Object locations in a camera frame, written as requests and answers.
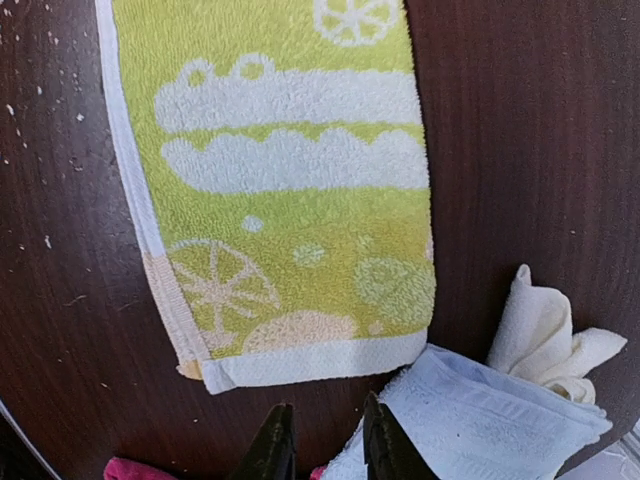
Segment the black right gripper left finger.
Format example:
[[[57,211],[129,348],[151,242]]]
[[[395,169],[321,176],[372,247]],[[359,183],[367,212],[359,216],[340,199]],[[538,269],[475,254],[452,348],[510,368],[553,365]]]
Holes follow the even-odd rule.
[[[295,463],[294,409],[291,404],[277,404],[270,410],[229,479],[295,479]]]

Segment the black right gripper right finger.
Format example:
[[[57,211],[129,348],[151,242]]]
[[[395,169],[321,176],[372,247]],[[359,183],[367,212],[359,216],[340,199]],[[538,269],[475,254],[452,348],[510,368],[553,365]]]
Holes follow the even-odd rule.
[[[370,392],[364,406],[363,453],[368,480],[437,480],[389,407]]]

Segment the green patterned towel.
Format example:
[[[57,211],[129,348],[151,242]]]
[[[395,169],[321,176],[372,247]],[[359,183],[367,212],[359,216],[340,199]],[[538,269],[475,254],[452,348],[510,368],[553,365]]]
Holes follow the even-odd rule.
[[[435,300],[400,1],[100,1],[104,93],[177,371],[211,394],[410,364]]]

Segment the light blue towel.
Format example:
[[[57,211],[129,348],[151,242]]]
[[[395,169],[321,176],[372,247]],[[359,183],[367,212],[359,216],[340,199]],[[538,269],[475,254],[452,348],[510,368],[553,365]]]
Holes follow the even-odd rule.
[[[551,479],[612,427],[597,406],[435,345],[379,399],[442,479]]]

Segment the pink towel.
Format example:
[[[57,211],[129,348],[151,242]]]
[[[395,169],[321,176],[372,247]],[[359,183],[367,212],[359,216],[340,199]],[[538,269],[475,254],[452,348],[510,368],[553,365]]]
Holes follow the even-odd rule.
[[[295,479],[296,459],[288,458],[273,471],[238,469],[229,479]],[[103,472],[105,480],[175,480],[176,477],[152,466],[120,457],[111,458]]]

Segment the cream white towel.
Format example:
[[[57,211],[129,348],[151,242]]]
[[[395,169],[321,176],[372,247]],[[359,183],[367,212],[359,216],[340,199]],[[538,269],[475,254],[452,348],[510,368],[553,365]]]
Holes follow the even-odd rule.
[[[609,330],[573,329],[570,300],[561,291],[532,284],[521,265],[511,283],[486,364],[579,404],[596,403],[587,374],[619,354],[627,339]]]

